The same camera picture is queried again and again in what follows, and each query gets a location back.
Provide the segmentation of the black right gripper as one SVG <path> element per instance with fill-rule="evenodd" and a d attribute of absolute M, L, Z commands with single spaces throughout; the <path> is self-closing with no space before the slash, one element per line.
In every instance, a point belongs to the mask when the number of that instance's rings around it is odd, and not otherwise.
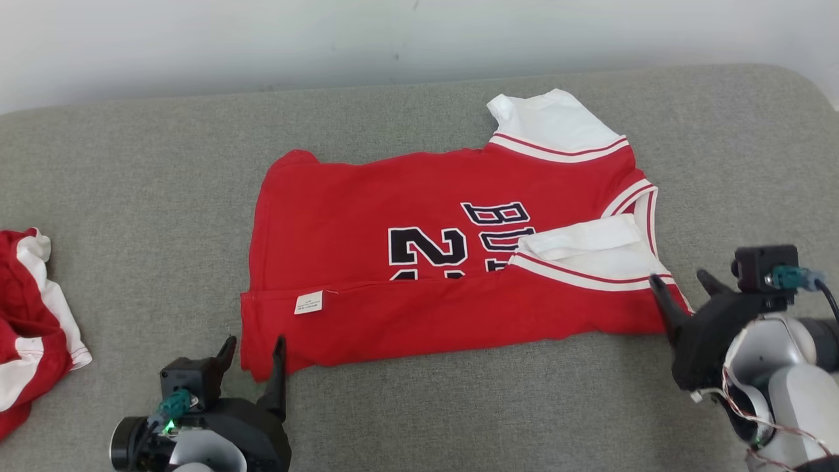
<path fill-rule="evenodd" d="M 674 353 L 673 379 L 688 392 L 720 387 L 732 340 L 758 316 L 787 310 L 786 292 L 732 292 L 706 269 L 698 269 L 696 279 L 710 299 L 692 314 L 674 284 L 662 275 L 648 278 Z"/>

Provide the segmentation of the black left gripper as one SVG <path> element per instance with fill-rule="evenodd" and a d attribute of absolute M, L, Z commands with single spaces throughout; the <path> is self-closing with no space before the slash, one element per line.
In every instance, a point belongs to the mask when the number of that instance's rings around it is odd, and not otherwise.
<path fill-rule="evenodd" d="M 215 356 L 220 387 L 233 364 L 237 336 L 228 336 Z M 174 439 L 174 471 L 288 471 L 292 451 L 286 419 L 286 340 L 277 338 L 272 370 L 256 403 L 221 399 L 206 412 L 183 416 Z"/>

